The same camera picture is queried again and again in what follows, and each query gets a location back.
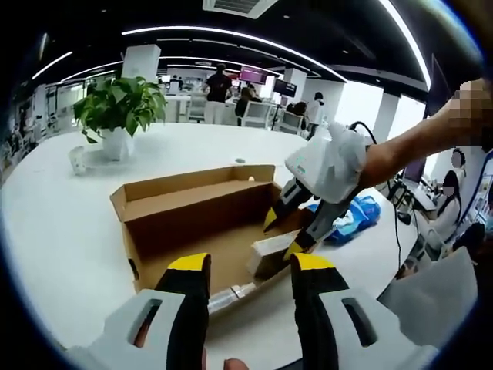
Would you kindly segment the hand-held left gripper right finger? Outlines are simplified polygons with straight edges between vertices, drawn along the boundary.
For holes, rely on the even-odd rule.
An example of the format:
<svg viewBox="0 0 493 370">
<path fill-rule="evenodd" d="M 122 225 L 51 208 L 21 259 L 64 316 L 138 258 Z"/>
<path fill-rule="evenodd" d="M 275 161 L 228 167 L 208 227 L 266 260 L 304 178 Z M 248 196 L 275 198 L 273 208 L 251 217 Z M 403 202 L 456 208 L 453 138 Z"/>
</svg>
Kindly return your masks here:
<svg viewBox="0 0 493 370">
<path fill-rule="evenodd" d="M 295 322 L 304 369 L 425 369 L 437 349 L 419 346 L 398 317 L 365 291 L 349 288 L 321 256 L 290 257 Z"/>
</svg>

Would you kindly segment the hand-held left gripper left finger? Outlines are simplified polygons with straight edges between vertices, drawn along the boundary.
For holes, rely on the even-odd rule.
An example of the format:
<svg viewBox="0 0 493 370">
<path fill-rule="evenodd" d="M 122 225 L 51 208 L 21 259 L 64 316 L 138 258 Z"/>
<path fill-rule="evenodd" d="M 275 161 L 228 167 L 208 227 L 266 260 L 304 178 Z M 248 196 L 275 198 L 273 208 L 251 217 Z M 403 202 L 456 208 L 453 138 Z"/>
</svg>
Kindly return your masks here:
<svg viewBox="0 0 493 370">
<path fill-rule="evenodd" d="M 200 369 L 209 324 L 211 256 L 181 257 L 156 288 L 107 317 L 102 334 L 66 355 L 77 369 Z"/>
</svg>

